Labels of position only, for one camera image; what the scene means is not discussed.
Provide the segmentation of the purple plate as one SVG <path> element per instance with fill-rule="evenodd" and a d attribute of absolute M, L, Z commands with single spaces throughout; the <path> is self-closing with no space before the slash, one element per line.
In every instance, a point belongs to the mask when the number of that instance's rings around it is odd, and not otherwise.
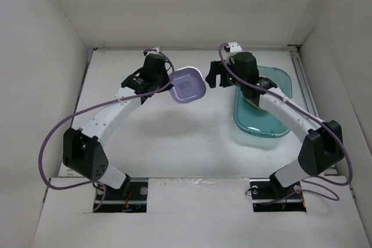
<path fill-rule="evenodd" d="M 178 69 L 172 77 L 173 87 L 169 92 L 175 102 L 186 104 L 205 96 L 206 84 L 197 68 L 189 66 Z"/>

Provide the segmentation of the yellow plate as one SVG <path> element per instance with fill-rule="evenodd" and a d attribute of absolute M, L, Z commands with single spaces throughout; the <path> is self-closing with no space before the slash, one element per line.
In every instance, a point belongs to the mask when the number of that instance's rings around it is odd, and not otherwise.
<path fill-rule="evenodd" d="M 260 110 L 260 107 L 252 100 L 245 99 L 251 106 L 253 106 L 255 109 Z"/>

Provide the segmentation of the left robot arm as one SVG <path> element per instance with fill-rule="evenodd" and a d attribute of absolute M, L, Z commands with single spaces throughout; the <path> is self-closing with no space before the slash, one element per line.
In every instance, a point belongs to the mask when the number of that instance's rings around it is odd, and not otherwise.
<path fill-rule="evenodd" d="M 157 53 L 145 56 L 143 66 L 130 74 L 114 96 L 114 104 L 105 105 L 79 129 L 69 128 L 63 135 L 63 164 L 93 182 L 109 187 L 116 199 L 130 191 L 130 176 L 109 163 L 104 146 L 128 115 L 154 95 L 172 88 L 166 65 L 168 59 Z"/>

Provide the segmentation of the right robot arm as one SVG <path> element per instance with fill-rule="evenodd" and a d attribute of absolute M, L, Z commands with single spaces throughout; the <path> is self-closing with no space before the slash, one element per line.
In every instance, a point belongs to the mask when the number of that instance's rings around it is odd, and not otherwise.
<path fill-rule="evenodd" d="M 304 111 L 275 81 L 261 75 L 250 52 L 212 61 L 205 81 L 210 88 L 237 87 L 250 104 L 272 114 L 296 136 L 300 144 L 296 159 L 269 177 L 272 196 L 284 197 L 299 181 L 318 176 L 345 158 L 341 126 Z"/>

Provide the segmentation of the teal plastic bin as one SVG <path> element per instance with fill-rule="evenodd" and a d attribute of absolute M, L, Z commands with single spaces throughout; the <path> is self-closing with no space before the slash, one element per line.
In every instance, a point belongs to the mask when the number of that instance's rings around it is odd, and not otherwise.
<path fill-rule="evenodd" d="M 285 71 L 265 66 L 259 66 L 258 70 L 261 76 L 274 81 L 286 96 L 292 98 L 292 81 Z M 261 138 L 281 138 L 290 132 L 272 114 L 250 105 L 239 88 L 235 90 L 234 121 L 241 131 Z"/>

